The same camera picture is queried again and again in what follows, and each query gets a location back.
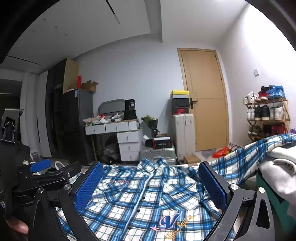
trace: wooden shoe rack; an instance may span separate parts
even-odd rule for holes
[[[267,100],[267,101],[260,101],[260,102],[256,102],[256,103],[252,103],[252,104],[246,104],[246,106],[255,106],[255,105],[265,105],[265,104],[272,104],[272,103],[282,103],[282,106],[284,108],[284,118],[283,120],[248,120],[248,123],[251,126],[254,126],[257,124],[257,122],[259,122],[259,125],[262,128],[263,124],[283,124],[286,130],[286,133],[289,132],[289,124],[290,124],[290,115],[288,112],[288,100],[287,99],[275,99],[275,100]],[[259,135],[255,136],[255,135],[249,135],[248,137],[251,139],[252,142],[255,141],[255,139],[265,139],[265,137],[261,137]]]

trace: refrigerator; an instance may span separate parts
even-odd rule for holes
[[[62,95],[61,119],[57,120],[61,130],[56,130],[59,155],[70,162],[79,161],[87,165],[94,161],[91,137],[85,133],[83,120],[92,117],[92,93],[75,89]]]
[[[179,161],[182,161],[185,155],[195,155],[193,114],[173,115],[173,142]]]

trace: silver suitcase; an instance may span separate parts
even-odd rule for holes
[[[146,158],[151,162],[155,162],[160,157],[163,157],[168,165],[176,165],[177,156],[174,147],[161,149],[146,148],[140,152],[140,160]]]

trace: embroidered star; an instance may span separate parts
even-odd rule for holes
[[[159,228],[157,228],[156,227],[156,225],[153,227],[153,228],[151,228],[152,230],[154,230],[155,232],[157,232],[157,230],[159,229]]]

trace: door handle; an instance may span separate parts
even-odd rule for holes
[[[197,100],[192,100],[192,98],[190,98],[190,108],[193,109],[193,103],[196,103]]]

